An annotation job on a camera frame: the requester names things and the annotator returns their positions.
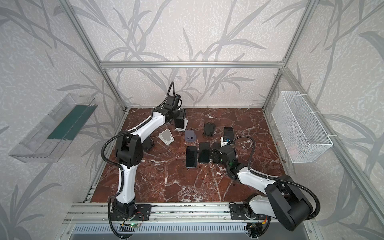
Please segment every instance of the clear plastic tray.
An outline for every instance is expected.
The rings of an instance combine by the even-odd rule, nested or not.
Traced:
[[[23,162],[57,162],[97,107],[93,100],[68,94],[9,155]]]

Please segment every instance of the green mat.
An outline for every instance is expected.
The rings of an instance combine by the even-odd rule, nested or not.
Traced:
[[[86,106],[77,105],[72,111],[61,121],[61,123],[48,136],[48,139],[73,140],[79,133],[85,122],[95,111],[97,105]]]

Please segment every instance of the vent grille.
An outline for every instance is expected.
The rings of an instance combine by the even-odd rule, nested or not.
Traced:
[[[120,224],[113,224],[116,231]],[[139,228],[128,228],[131,233],[243,233],[245,223],[143,223]],[[112,233],[107,223],[77,223],[73,234]]]

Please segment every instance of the red wire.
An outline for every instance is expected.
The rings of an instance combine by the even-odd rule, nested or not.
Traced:
[[[144,214],[142,214],[141,212],[137,212],[136,214],[141,214],[143,216],[143,219],[141,219],[141,224],[143,224],[143,221],[144,221]]]

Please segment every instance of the wall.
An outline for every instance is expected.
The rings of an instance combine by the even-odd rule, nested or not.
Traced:
[[[0,1],[0,238],[53,239],[82,202],[100,148],[121,118],[116,99],[56,1]],[[94,96],[94,114],[58,163],[8,153],[68,93]]]
[[[321,2],[288,68],[382,196],[384,1]],[[325,239],[384,239],[384,230],[330,149],[313,163],[292,164],[266,111],[293,179],[321,202],[316,220]]]
[[[281,61],[307,4],[307,0],[70,2],[103,61]],[[146,107],[159,104],[172,80],[184,106],[260,107],[276,72],[109,70],[126,104]]]

